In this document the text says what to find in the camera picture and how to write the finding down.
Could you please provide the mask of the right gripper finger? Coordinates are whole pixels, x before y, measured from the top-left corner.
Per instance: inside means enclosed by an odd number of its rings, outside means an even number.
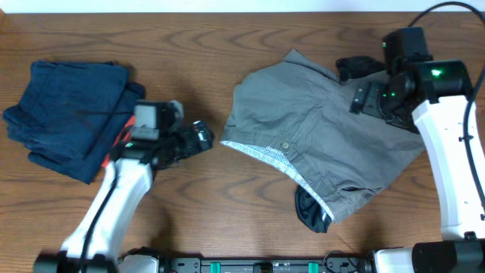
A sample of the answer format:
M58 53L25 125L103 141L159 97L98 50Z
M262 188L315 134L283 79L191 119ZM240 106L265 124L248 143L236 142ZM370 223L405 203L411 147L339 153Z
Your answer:
M350 112L359 115L364 108L365 104L365 89L363 87L357 88L355 95L352 99L352 104L350 106Z
M354 56L336 60L341 81L366 77L385 70L385 64L369 56Z

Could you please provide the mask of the grey shorts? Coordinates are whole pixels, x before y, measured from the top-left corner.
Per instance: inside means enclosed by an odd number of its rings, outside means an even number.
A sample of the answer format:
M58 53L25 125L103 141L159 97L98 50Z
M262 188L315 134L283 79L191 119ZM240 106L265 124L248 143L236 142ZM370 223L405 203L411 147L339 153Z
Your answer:
M341 222L425 150L419 135L351 113L360 85L292 50L235 87L221 143L283 172Z

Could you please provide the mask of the black patterned jersey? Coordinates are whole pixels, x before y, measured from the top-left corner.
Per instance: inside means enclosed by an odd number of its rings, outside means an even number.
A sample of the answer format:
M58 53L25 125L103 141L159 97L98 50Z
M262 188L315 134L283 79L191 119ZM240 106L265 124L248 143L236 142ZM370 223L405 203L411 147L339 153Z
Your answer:
M295 207L298 219L315 233L327 233L331 225L331 217L321 205L301 186L295 192Z

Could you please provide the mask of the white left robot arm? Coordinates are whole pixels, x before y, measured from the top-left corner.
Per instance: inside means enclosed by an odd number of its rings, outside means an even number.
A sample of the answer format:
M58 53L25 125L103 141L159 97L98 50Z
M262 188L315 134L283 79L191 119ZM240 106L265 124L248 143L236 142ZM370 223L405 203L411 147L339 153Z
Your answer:
M170 266L146 247L124 258L120 248L140 201L158 171L211 149L213 133L204 121L190 127L132 126L113 147L105 177L77 229L55 255L40 254L34 272L164 272Z

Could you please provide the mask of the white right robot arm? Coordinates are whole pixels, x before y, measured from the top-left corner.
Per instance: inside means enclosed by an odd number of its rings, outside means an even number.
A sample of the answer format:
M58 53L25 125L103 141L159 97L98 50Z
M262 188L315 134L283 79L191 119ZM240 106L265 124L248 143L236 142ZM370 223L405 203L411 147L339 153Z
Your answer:
M440 202L442 240L371 251L357 272L482 272L484 162L474 117L476 91L462 61L404 64L386 84L357 87L350 111L421 135Z

